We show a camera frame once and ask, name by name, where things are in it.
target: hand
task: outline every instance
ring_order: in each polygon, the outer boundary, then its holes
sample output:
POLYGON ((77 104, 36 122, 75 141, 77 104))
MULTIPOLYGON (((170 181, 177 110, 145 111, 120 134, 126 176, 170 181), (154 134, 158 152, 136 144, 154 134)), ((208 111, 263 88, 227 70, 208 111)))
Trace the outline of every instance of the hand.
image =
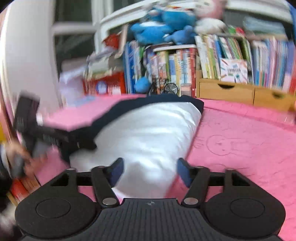
POLYGON ((20 155, 25 160, 24 172, 28 177, 32 177, 47 160, 46 154, 41 155, 38 158, 32 158, 28 151, 18 141, 15 140, 10 143, 6 143, 5 150, 7 159, 12 168, 14 166, 14 158, 16 155, 20 155))

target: bed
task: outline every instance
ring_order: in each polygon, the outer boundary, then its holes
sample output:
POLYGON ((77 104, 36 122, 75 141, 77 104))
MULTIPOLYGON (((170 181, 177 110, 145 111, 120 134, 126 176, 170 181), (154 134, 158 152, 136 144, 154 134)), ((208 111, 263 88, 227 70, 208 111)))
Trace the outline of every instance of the bed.
MULTIPOLYGON (((90 103, 67 108, 51 114, 46 123, 69 129, 90 124, 103 115, 115 103, 141 96, 97 97, 90 103)), ((296 126, 293 115, 239 103, 203 100, 204 112, 195 137, 187 154, 191 165, 201 165, 211 171, 223 172, 225 168, 237 169, 282 202, 286 220, 280 231, 285 241, 296 239, 296 126)), ((48 163, 39 171, 37 178, 46 183, 68 165, 59 158, 57 150, 48 153, 48 163)), ((221 191, 211 187, 208 197, 221 191)), ((80 192, 94 200, 91 187, 80 187, 80 192)), ((186 187, 175 177, 166 197, 181 199, 186 187)))

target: drawer handle cutout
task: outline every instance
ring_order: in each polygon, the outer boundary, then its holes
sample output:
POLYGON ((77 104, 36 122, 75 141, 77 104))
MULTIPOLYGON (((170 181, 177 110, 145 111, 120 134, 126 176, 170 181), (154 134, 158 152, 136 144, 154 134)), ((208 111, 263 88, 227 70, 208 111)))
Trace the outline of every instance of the drawer handle cutout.
POLYGON ((272 92, 272 95, 276 99, 283 99, 284 98, 284 95, 278 94, 278 93, 275 93, 275 92, 272 92))
POLYGON ((218 84, 222 89, 232 89, 234 86, 232 85, 223 85, 223 84, 218 84))

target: plush toy pile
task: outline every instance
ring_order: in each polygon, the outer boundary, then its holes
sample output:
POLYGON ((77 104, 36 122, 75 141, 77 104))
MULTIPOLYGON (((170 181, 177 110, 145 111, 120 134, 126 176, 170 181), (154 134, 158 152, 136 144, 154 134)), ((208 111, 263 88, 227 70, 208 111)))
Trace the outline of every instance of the plush toy pile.
POLYGON ((174 42, 194 44, 196 34, 215 34, 225 28, 222 18, 227 0, 196 0, 195 7, 186 9, 159 3, 145 6, 146 20, 132 25, 134 37, 141 45, 174 42))

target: pink plush toy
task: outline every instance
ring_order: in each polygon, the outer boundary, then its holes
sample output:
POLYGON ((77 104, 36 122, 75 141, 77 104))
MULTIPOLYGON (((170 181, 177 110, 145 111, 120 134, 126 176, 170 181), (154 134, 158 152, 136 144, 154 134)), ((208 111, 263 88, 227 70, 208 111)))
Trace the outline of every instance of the pink plush toy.
POLYGON ((220 19, 223 17, 227 0, 195 0, 195 15, 198 21, 196 34, 217 34, 226 27, 220 19))
POLYGON ((221 19, 227 0, 195 0, 195 15, 197 19, 221 19))

